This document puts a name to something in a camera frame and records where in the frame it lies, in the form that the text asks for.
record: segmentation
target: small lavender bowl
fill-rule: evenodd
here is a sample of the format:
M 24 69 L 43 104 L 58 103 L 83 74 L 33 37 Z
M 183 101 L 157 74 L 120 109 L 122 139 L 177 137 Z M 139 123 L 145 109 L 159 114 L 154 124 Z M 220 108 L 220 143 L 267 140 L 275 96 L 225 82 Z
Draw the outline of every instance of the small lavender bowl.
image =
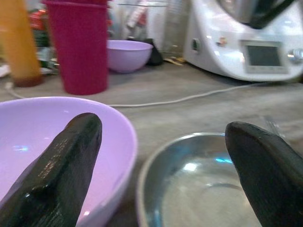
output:
M 152 53 L 152 45 L 137 41 L 109 40 L 108 67 L 116 72 L 129 73 L 142 68 Z
M 0 103 L 0 200 L 65 125 L 86 112 L 102 120 L 102 143 L 76 227 L 107 223 L 128 184 L 137 155 L 137 138 L 120 112 L 86 99 L 41 97 Z

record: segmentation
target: appliance display screen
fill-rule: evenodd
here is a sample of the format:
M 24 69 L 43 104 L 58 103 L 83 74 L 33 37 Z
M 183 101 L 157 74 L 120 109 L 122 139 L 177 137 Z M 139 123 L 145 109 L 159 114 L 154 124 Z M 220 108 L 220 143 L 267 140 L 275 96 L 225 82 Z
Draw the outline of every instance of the appliance display screen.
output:
M 247 51 L 252 66 L 281 66 L 276 46 L 251 46 L 247 45 Z

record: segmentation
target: appliance knob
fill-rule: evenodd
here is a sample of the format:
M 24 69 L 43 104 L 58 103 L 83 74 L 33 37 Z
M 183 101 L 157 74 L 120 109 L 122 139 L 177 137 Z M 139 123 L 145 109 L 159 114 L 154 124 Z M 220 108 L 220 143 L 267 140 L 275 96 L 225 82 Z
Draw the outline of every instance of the appliance knob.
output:
M 287 56 L 290 59 L 290 61 L 292 61 L 295 64 L 302 63 L 303 62 L 303 49 L 302 48 L 292 49 L 288 53 Z

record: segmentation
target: kitchen counter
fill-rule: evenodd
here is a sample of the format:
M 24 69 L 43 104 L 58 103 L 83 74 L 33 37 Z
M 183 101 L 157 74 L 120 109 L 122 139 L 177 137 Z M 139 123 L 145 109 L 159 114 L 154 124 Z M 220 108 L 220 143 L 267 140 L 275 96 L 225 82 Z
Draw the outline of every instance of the kitchen counter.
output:
M 4 89 L 9 78 L 0 79 L 0 101 L 12 100 Z M 110 75 L 109 89 L 81 96 L 105 104 L 142 104 L 179 99 L 218 89 L 249 85 L 197 69 L 164 64 L 132 74 Z M 25 97 L 71 96 L 59 76 L 45 76 L 45 83 L 16 88 Z M 299 150 L 303 147 L 303 85 L 300 83 L 261 84 L 185 102 L 141 108 L 119 108 L 134 124 L 139 138 L 139 155 L 124 200 L 107 226 L 136 226 L 134 195 L 136 179 L 146 158 L 164 143 L 193 132 L 224 132 L 227 123 L 248 121 L 262 125 L 261 116 L 271 115 L 283 134 Z

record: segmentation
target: white cable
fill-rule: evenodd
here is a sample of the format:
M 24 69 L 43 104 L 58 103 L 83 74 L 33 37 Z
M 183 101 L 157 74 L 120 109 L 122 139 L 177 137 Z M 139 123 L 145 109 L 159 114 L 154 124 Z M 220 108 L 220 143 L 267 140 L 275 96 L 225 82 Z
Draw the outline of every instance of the white cable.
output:
M 184 102 L 184 101 L 187 101 L 187 100 L 193 99 L 193 98 L 201 98 L 201 97 L 210 96 L 210 95 L 217 94 L 217 93 L 223 93 L 223 92 L 233 91 L 233 90 L 237 90 L 237 89 L 244 89 L 247 87 L 254 87 L 254 86 L 259 86 L 259 85 L 265 85 L 265 84 L 269 84 L 269 83 L 270 82 L 255 83 L 255 84 L 248 84 L 248 85 L 242 85 L 242 86 L 237 86 L 237 87 L 230 87 L 230 88 L 226 88 L 226 89 L 209 91 L 206 93 L 187 96 L 187 97 L 183 97 L 180 99 L 165 101 L 165 102 L 143 103 L 143 104 L 113 104 L 113 105 L 108 105 L 108 106 L 115 107 L 115 108 L 130 108 L 130 107 L 147 107 L 147 106 L 155 106 L 155 105 L 168 105 L 168 104 Z M 16 98 L 21 98 L 21 99 L 25 98 L 25 97 L 17 94 L 14 91 L 14 84 L 12 82 L 6 83 L 5 89 L 7 90 L 7 92 L 9 94 L 11 94 L 12 96 L 14 96 Z

